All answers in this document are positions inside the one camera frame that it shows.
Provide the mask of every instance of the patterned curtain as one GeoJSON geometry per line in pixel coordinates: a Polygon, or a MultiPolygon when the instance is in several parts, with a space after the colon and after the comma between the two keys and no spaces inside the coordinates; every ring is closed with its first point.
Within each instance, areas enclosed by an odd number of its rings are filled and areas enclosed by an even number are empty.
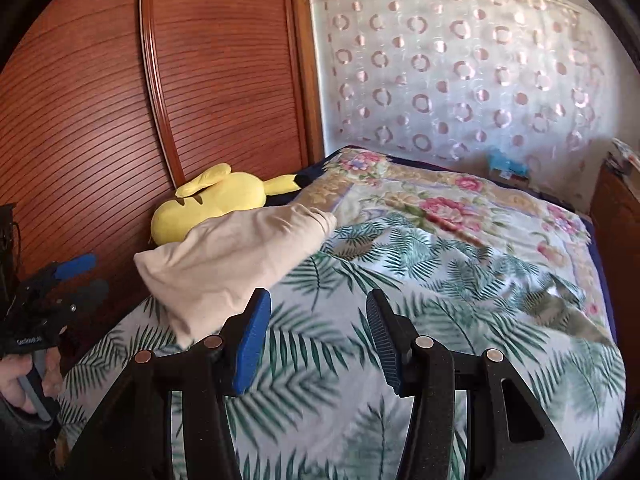
{"type": "Polygon", "coordinates": [[[590,197],[593,141],[613,135],[599,17],[560,0],[312,1],[330,149],[475,173],[498,149],[533,187],[590,197]]]}

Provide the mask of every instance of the person's hand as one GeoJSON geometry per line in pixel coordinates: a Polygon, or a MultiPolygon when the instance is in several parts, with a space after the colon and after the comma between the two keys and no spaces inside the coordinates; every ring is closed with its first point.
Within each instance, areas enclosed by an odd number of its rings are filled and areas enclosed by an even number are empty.
{"type": "MultiPolygon", "coordinates": [[[[60,374],[60,352],[49,348],[45,358],[47,371],[42,380],[42,391],[47,397],[55,397],[62,391],[60,374]]],[[[0,360],[0,395],[12,406],[27,413],[36,413],[36,408],[18,383],[18,377],[29,373],[33,362],[30,355],[7,355],[0,360]]]]}

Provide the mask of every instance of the gray handle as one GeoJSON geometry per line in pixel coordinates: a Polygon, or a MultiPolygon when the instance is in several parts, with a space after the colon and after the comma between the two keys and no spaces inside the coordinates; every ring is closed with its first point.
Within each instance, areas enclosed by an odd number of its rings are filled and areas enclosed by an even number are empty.
{"type": "Polygon", "coordinates": [[[18,382],[36,408],[40,420],[43,422],[51,422],[56,416],[59,406],[54,399],[45,397],[42,391],[42,380],[47,371],[45,364],[46,355],[46,350],[35,351],[31,355],[33,359],[31,371],[23,377],[18,377],[18,382]]]}

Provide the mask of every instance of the bed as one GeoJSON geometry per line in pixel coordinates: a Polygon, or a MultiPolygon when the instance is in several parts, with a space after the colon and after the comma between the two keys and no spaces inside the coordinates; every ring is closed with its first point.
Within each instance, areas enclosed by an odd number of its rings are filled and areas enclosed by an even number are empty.
{"type": "MultiPolygon", "coordinates": [[[[332,211],[338,228],[270,290],[257,377],[247,394],[227,401],[245,480],[395,478],[412,400],[397,398],[380,370],[364,315],[375,287],[449,349],[503,351],[582,480],[597,478],[616,448],[625,371],[580,217],[482,178],[357,147],[298,180],[306,186],[294,200],[332,211]]],[[[179,351],[154,298],[66,375],[60,422],[71,446],[143,348],[179,351]]],[[[172,406],[174,469],[186,478],[178,393],[172,406]]],[[[464,476],[465,409],[457,396],[456,480],[464,476]]]]}

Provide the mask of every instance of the wooden door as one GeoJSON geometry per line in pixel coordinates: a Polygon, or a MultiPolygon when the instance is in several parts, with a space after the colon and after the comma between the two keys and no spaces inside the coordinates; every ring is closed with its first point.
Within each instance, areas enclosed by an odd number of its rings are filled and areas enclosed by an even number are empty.
{"type": "Polygon", "coordinates": [[[154,207],[172,189],[148,107],[138,0],[52,0],[0,73],[0,153],[21,276],[93,251],[111,289],[89,327],[102,335],[148,294],[132,257],[150,247],[154,207]]]}
{"type": "MultiPolygon", "coordinates": [[[[142,30],[155,47],[146,62],[151,77],[158,73],[158,128],[173,138],[187,180],[219,162],[261,178],[306,166],[291,0],[141,6],[151,13],[142,30]]],[[[165,147],[169,158],[171,150],[165,147]]]]}

